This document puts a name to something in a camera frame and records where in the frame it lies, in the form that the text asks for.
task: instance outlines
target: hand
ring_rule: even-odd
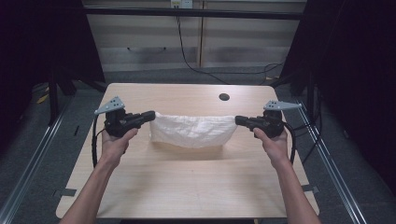
[[[289,161],[288,134],[286,131],[283,131],[280,136],[272,139],[259,128],[253,129],[253,132],[262,140],[262,147],[270,158],[274,168],[277,169],[281,164]]]
[[[106,130],[102,131],[102,156],[99,162],[115,169],[120,164],[122,154],[129,146],[129,140],[137,135],[137,129],[128,131],[122,138],[110,136]]]

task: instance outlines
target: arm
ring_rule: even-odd
[[[128,142],[137,134],[137,129],[132,129],[122,138],[110,136],[102,132],[102,156],[81,193],[66,212],[61,223],[94,223],[99,210],[100,202],[114,169],[120,164],[120,158],[129,146]]]
[[[320,223],[317,214],[306,199],[300,181],[295,174],[288,156],[288,135],[285,131],[273,139],[260,129],[253,132],[262,140],[262,147],[268,154],[271,164],[276,169],[283,202],[286,207],[288,223]]]

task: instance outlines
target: horizontal black bar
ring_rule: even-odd
[[[174,16],[174,17],[211,17],[299,21],[303,13],[230,11],[186,8],[140,8],[140,7],[42,7],[48,13],[78,13],[92,15],[136,15],[136,16]]]

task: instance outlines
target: table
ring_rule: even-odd
[[[229,94],[230,99],[221,101],[221,93]],[[116,95],[127,112],[155,110],[185,116],[256,117],[262,114],[264,104],[276,100],[271,87],[129,83],[109,85],[101,105]],[[99,116],[99,130],[104,120],[104,115]],[[66,186],[76,189],[76,196],[62,197],[58,217],[71,206],[92,172],[91,139],[89,133]],[[307,185],[298,153],[294,169],[301,184]],[[305,194],[318,213],[312,191]],[[231,140],[221,147],[184,148],[150,142],[147,123],[130,141],[98,213],[98,217],[118,218],[285,216],[276,171],[261,141],[246,127],[238,126]]]

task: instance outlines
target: white towel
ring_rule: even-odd
[[[235,116],[188,117],[155,113],[150,122],[151,141],[180,147],[224,145],[236,129]]]

